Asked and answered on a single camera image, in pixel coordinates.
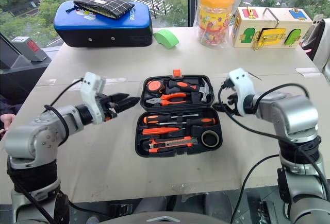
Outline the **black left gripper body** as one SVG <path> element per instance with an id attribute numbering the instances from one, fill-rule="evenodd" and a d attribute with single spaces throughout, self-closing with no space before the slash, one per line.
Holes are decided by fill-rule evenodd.
<path id="1" fill-rule="evenodd" d="M 105 95 L 103 93 L 100 93 L 97 94 L 96 100 L 102 108 L 105 122 L 118 116 L 117 113 L 112 109 L 115 109 L 117 107 L 117 102 L 119 101 L 119 93 L 115 93 L 112 95 Z"/>

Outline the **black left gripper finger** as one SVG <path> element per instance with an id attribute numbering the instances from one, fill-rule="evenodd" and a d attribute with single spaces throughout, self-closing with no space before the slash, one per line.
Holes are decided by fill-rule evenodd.
<path id="1" fill-rule="evenodd" d="M 129 101 L 130 101 L 129 98 L 130 98 L 129 94 L 116 93 L 116 94 L 113 94 L 113 103 L 115 103 L 115 104 L 126 104 L 126 103 L 129 103 Z"/>
<path id="2" fill-rule="evenodd" d="M 140 97 L 128 97 L 116 103 L 115 112 L 121 113 L 134 107 L 140 101 Z"/>

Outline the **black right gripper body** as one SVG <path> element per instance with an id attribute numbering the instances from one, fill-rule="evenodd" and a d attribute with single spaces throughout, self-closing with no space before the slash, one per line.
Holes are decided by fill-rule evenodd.
<path id="1" fill-rule="evenodd" d="M 239 112 L 238 94 L 232 93 L 231 95 L 229 95 L 227 98 L 227 104 L 231 112 Z"/>

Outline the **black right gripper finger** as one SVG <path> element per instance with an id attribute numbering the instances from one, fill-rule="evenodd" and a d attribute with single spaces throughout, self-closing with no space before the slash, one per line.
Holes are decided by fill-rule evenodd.
<path id="1" fill-rule="evenodd" d="M 228 106 L 224 103 L 214 103 L 213 104 L 213 108 L 217 111 L 217 112 L 227 112 L 228 111 Z"/>

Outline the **bystander bare hand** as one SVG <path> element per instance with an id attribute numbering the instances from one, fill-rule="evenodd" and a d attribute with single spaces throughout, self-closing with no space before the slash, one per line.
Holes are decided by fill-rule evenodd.
<path id="1" fill-rule="evenodd" d="M 12 113 L 6 113 L 1 115 L 1 122 L 4 124 L 3 129 L 1 129 L 1 134 L 6 132 L 13 120 L 15 119 L 16 115 Z"/>

